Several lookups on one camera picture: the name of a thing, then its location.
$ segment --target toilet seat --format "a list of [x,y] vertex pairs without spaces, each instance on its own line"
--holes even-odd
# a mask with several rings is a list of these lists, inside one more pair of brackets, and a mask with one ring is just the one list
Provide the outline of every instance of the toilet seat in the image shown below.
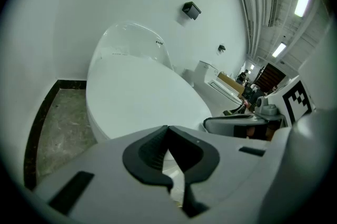
[[228,89],[226,86],[221,84],[221,82],[218,82],[216,80],[212,80],[210,82],[210,86],[213,87],[214,89],[218,90],[220,93],[225,95],[227,98],[229,98],[234,103],[236,103],[238,105],[242,104],[242,100],[240,100],[230,89]]
[[211,113],[178,74],[152,59],[107,55],[88,75],[86,101],[98,142],[160,125],[203,130]]

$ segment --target toilet tank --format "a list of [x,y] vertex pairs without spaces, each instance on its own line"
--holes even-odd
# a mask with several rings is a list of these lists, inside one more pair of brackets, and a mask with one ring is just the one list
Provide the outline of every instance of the toilet tank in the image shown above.
[[111,54],[142,57],[173,69],[163,39],[153,30],[135,22],[116,23],[104,32],[94,51],[89,72],[97,59]]
[[219,70],[215,67],[208,63],[199,61],[193,74],[193,81],[195,84],[208,83],[211,80],[215,80],[218,74]]

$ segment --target white wall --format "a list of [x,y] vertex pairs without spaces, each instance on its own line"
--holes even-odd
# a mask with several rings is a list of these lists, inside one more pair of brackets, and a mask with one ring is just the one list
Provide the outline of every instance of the white wall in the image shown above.
[[254,82],[254,80],[256,79],[256,77],[257,77],[261,68],[262,68],[262,66],[257,65],[256,63],[254,63],[250,60],[246,60],[246,68],[245,69],[251,71],[251,74],[247,74],[247,77],[249,78],[249,81],[251,83]]
[[29,131],[56,81],[52,40],[57,8],[58,0],[8,0],[0,17],[1,157],[20,183]]
[[[202,11],[195,21],[181,11],[189,1]],[[193,70],[204,60],[228,74],[236,73],[245,60],[240,0],[60,0],[53,39],[57,77],[85,80],[98,40],[111,24],[124,20],[156,31],[178,72]],[[217,55],[222,43],[226,51]]]
[[236,79],[240,73],[245,71],[245,69],[246,69],[246,61],[243,62],[243,65],[240,68],[239,72],[233,73],[232,78]]

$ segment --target tiled floor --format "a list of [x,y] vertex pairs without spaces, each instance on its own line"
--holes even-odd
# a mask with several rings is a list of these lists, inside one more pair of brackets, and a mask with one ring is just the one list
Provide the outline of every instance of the tiled floor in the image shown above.
[[37,148],[37,184],[96,143],[86,113],[85,90],[57,93],[44,122]]

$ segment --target black floor trim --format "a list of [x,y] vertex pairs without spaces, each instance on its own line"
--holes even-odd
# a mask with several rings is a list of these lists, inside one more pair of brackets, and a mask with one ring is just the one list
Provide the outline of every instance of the black floor trim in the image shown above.
[[25,187],[33,190],[36,187],[36,157],[37,146],[40,139],[42,126],[47,113],[60,89],[85,89],[86,81],[67,81],[58,80],[50,89],[44,101],[42,102],[36,117],[34,119],[31,131],[29,133],[25,159],[24,159],[24,183]]

